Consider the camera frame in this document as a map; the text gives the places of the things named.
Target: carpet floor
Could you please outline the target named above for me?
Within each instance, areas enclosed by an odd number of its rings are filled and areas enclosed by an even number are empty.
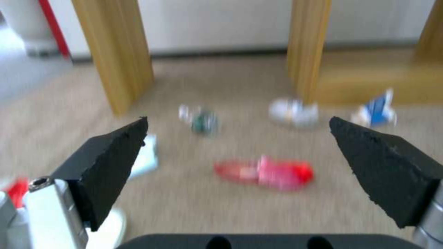
[[[409,239],[359,186],[330,134],[322,109],[308,130],[276,125],[268,105],[291,96],[284,56],[154,60],[156,84],[123,117],[113,116],[92,64],[75,66],[0,107],[3,176],[50,174],[87,138],[147,116],[157,135],[159,168],[124,187],[116,206],[128,217],[126,239],[147,233],[381,233]],[[178,120],[180,104],[216,112],[221,128],[196,136]],[[443,162],[442,106],[399,107],[399,123],[378,130],[400,135]],[[214,162],[307,160],[315,180],[282,193],[220,180]]]

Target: black foam pad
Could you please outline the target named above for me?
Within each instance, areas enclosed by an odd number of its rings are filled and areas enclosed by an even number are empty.
[[[397,226],[418,225],[443,166],[408,141],[333,117],[329,126],[360,185]]]
[[[146,117],[88,139],[52,175],[68,182],[83,222],[97,231],[131,173],[148,130]]]

